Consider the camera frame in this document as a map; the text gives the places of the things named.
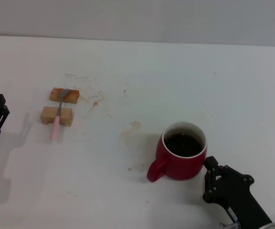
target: stain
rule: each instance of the stain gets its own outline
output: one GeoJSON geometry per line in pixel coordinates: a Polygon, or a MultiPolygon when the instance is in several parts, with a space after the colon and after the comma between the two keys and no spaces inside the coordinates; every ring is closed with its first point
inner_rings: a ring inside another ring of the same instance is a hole
{"type": "Polygon", "coordinates": [[[95,106],[98,106],[98,101],[95,101],[95,102],[93,103],[93,107],[92,107],[92,108],[94,108],[95,106]]]}
{"type": "Polygon", "coordinates": [[[140,128],[141,128],[141,123],[139,123],[138,121],[134,121],[134,122],[131,123],[131,129],[130,130],[124,130],[121,133],[121,136],[129,137],[133,131],[137,131],[140,128]]]}
{"type": "Polygon", "coordinates": [[[80,96],[76,109],[81,114],[82,119],[90,118],[96,106],[100,107],[99,110],[104,112],[104,114],[113,118],[113,115],[109,111],[109,99],[107,95],[98,90],[98,85],[96,85],[100,82],[97,77],[77,76],[71,73],[67,73],[66,77],[71,79],[68,84],[71,84],[72,88],[79,91],[80,96]]]}
{"type": "Polygon", "coordinates": [[[132,129],[139,130],[141,128],[141,123],[134,121],[131,123],[132,129]]]}

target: brown stain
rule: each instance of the brown stain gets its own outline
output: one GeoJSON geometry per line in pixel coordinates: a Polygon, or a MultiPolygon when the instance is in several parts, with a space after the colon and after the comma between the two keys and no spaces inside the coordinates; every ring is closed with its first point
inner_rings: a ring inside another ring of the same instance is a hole
{"type": "Polygon", "coordinates": [[[122,133],[121,133],[121,136],[122,137],[129,137],[133,131],[137,131],[141,128],[141,123],[139,123],[138,121],[134,121],[131,123],[131,129],[130,130],[124,130],[122,133]]]}
{"type": "Polygon", "coordinates": [[[102,91],[95,91],[94,87],[98,80],[97,77],[88,77],[88,76],[77,76],[74,74],[66,74],[66,77],[71,78],[75,83],[75,80],[84,80],[84,82],[77,81],[76,85],[73,86],[75,90],[78,90],[80,97],[78,99],[78,105],[80,109],[82,108],[82,119],[88,119],[92,115],[92,111],[95,107],[101,107],[101,109],[107,114],[110,118],[113,118],[110,110],[108,109],[108,97],[102,91]]]}
{"type": "Polygon", "coordinates": [[[139,123],[138,121],[134,121],[131,123],[132,129],[134,130],[139,130],[141,128],[141,123],[139,123]]]}
{"type": "Polygon", "coordinates": [[[95,102],[93,103],[93,107],[92,107],[92,108],[94,108],[95,106],[98,106],[98,101],[95,101],[95,102]]]}

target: white table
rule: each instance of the white table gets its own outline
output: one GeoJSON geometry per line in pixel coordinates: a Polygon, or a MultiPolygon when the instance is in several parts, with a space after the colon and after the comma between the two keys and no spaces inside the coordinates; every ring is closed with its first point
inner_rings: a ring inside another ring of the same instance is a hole
{"type": "Polygon", "coordinates": [[[199,125],[208,155],[254,177],[275,221],[275,48],[0,37],[0,229],[212,229],[231,222],[194,179],[146,179],[163,128],[199,125]],[[53,87],[79,88],[49,140],[53,87]],[[93,103],[98,106],[92,109],[93,103]],[[132,128],[132,122],[141,128],[132,128]]]}

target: spatula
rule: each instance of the spatula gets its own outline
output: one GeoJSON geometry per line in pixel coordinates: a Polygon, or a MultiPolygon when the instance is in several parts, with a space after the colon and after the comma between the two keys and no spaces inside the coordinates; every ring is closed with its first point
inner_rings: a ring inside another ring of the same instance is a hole
{"type": "Polygon", "coordinates": [[[55,120],[53,122],[53,129],[51,132],[51,140],[56,140],[57,136],[58,136],[58,131],[59,131],[59,120],[60,120],[60,113],[61,113],[61,105],[62,105],[62,100],[65,97],[66,94],[68,94],[68,92],[70,91],[70,89],[64,89],[59,93],[59,97],[60,97],[60,103],[59,103],[59,108],[57,111],[57,115],[55,117],[55,120]]]}

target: coffee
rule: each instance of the coffee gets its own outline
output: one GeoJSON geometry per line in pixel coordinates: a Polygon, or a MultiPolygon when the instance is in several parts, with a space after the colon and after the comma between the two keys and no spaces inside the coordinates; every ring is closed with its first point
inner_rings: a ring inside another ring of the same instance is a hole
{"type": "Polygon", "coordinates": [[[167,149],[183,157],[195,156],[202,151],[202,145],[187,134],[173,134],[164,140],[167,149]]]}

